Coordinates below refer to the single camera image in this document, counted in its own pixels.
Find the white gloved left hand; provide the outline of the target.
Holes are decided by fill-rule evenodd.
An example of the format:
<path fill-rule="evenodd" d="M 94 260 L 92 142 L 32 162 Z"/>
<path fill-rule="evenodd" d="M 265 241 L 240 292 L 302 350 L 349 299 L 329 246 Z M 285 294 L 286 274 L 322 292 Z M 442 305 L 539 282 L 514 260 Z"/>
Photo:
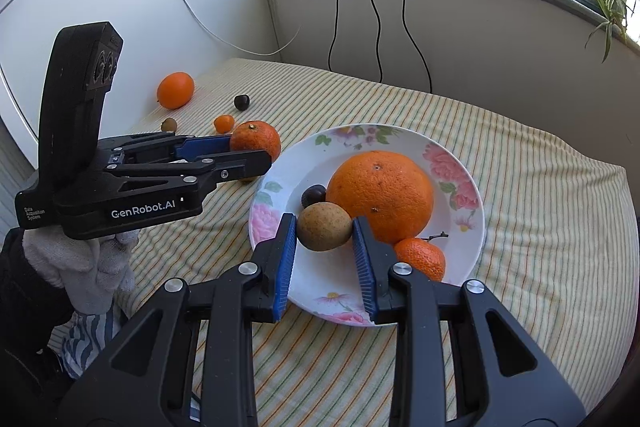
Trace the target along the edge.
<path fill-rule="evenodd" d="M 25 231 L 23 249 L 43 280 L 66 291 L 77 312 L 103 314 L 117 291 L 134 290 L 130 258 L 138 240 L 137 230 L 81 241 L 47 227 Z"/>

